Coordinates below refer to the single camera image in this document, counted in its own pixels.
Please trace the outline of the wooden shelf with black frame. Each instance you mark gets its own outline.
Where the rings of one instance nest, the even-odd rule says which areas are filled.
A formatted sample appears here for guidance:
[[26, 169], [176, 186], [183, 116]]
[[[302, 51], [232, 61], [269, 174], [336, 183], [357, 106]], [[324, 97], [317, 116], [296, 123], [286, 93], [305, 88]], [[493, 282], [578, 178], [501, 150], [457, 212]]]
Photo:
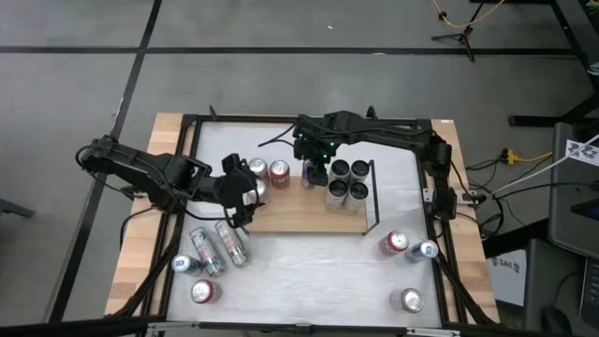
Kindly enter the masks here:
[[251, 233], [358, 233], [366, 235], [380, 223], [376, 171], [369, 161], [366, 180], [369, 195], [356, 212], [329, 209], [325, 204], [326, 187], [305, 189], [300, 176], [292, 176], [286, 189], [268, 188], [267, 203], [258, 208], [253, 222], [245, 228]]

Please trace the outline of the grey chair base leg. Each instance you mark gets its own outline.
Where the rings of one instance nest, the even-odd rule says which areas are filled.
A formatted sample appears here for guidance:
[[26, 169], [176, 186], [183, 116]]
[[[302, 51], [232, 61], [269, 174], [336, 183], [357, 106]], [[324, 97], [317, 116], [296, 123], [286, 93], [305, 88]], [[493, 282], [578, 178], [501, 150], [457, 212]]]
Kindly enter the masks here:
[[21, 217], [31, 218], [36, 213], [35, 211], [25, 208], [19, 204], [0, 198], [0, 215], [1, 214], [16, 214]]

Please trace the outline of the black tripod stand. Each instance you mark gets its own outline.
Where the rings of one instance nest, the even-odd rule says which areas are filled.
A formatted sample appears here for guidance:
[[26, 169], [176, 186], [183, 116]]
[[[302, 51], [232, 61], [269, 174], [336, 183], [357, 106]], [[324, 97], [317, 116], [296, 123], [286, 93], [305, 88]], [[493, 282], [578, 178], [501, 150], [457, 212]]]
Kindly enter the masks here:
[[450, 40], [458, 42], [459, 44], [461, 44], [464, 47], [468, 60], [471, 63], [474, 63], [475, 62], [475, 54], [474, 54], [474, 50], [472, 49], [470, 41], [469, 41], [469, 35], [473, 31], [474, 21], [467, 22], [464, 24], [455, 24], [455, 23], [450, 22], [445, 16], [443, 16], [441, 18], [441, 20], [444, 21], [446, 23], [446, 25], [448, 25], [450, 27], [459, 28], [460, 32], [432, 36], [431, 40], [432, 41], [441, 41], [441, 40], [445, 40], [445, 39], [450, 39]]

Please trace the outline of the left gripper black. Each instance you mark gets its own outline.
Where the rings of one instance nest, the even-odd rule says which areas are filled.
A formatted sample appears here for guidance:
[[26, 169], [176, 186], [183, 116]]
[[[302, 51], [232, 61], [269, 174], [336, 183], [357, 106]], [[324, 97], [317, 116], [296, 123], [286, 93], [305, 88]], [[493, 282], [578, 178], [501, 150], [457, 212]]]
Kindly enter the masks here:
[[226, 175], [217, 179], [220, 203], [227, 209], [235, 208], [235, 212], [228, 217], [228, 225], [232, 228], [244, 227], [253, 221], [257, 209], [256, 205], [243, 206], [243, 195], [251, 190], [251, 178], [247, 174], [253, 172], [247, 161], [237, 154], [230, 154], [223, 159], [223, 171]]

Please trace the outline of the red Fanta can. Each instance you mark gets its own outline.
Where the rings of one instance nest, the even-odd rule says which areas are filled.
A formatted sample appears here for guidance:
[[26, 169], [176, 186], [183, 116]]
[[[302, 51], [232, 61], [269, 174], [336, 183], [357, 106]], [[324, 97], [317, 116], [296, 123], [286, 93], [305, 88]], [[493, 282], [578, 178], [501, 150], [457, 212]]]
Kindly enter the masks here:
[[379, 241], [379, 250], [383, 256], [396, 256], [409, 248], [408, 237], [399, 230], [391, 230]]
[[270, 185], [286, 189], [290, 185], [290, 166], [282, 159], [273, 161], [269, 167]]
[[216, 302], [221, 297], [221, 287], [212, 280], [200, 279], [191, 288], [191, 300], [196, 304]]

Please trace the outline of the white cardboard box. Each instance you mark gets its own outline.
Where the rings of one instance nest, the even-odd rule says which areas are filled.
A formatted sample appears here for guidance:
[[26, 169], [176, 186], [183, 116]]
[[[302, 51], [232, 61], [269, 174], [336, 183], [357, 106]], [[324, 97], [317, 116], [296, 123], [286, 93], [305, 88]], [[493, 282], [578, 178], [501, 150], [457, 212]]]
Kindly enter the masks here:
[[494, 298], [517, 306], [524, 304], [527, 256], [516, 250], [486, 260]]

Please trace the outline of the Celsius Peach Vibe can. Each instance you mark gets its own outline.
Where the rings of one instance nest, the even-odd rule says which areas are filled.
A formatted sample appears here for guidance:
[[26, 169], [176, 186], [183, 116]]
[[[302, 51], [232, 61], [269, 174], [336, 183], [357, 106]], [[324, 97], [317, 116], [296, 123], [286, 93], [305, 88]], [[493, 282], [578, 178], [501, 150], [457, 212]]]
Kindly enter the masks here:
[[328, 209], [341, 209], [348, 193], [347, 183], [343, 180], [333, 180], [329, 183], [325, 197]]
[[329, 182], [339, 180], [343, 182], [348, 181], [348, 177], [350, 174], [350, 166], [349, 164], [342, 159], [337, 159], [330, 164], [329, 167]]

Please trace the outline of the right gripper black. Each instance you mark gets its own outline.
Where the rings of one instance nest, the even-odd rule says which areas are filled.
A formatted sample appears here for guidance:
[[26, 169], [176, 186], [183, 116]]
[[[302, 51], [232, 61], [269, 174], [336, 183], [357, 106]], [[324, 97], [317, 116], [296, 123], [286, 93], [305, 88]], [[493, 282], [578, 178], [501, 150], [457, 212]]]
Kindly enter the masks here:
[[335, 156], [335, 144], [320, 140], [295, 139], [293, 143], [294, 157], [298, 160], [310, 160], [311, 184], [327, 185], [329, 174], [322, 164], [328, 164]]

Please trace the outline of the black desk leg frame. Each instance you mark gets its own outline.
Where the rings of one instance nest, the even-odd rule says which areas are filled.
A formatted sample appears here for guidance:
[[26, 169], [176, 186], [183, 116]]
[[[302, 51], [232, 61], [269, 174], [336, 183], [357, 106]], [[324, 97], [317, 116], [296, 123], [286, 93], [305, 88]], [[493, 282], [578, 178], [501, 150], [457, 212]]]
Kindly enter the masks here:
[[589, 0], [509, 0], [513, 5], [544, 5], [551, 9], [567, 39], [571, 53], [583, 67], [592, 93], [559, 116], [510, 115], [510, 126], [553, 127], [557, 123], [584, 123], [599, 120], [589, 117], [599, 109], [599, 14], [585, 7]]

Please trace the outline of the silver Celsius can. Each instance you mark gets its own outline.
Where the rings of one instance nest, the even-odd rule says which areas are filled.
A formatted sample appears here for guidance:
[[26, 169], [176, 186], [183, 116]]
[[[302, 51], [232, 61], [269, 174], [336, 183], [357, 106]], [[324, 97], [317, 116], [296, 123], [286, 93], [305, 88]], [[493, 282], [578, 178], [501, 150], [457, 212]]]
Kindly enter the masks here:
[[203, 270], [210, 277], [220, 276], [226, 270], [226, 264], [212, 243], [212, 239], [205, 227], [197, 227], [189, 233]]
[[214, 225], [226, 253], [232, 264], [236, 268], [242, 268], [249, 262], [249, 253], [247, 252], [241, 238], [234, 228], [231, 228], [225, 220], [219, 221]]

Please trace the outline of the white paper tag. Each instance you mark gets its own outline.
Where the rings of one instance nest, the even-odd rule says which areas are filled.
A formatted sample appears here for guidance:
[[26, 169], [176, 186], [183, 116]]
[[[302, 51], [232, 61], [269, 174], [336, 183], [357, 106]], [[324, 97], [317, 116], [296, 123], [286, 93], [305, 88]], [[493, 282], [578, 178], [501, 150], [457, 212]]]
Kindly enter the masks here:
[[599, 167], [599, 147], [568, 139], [565, 154], [574, 160]]

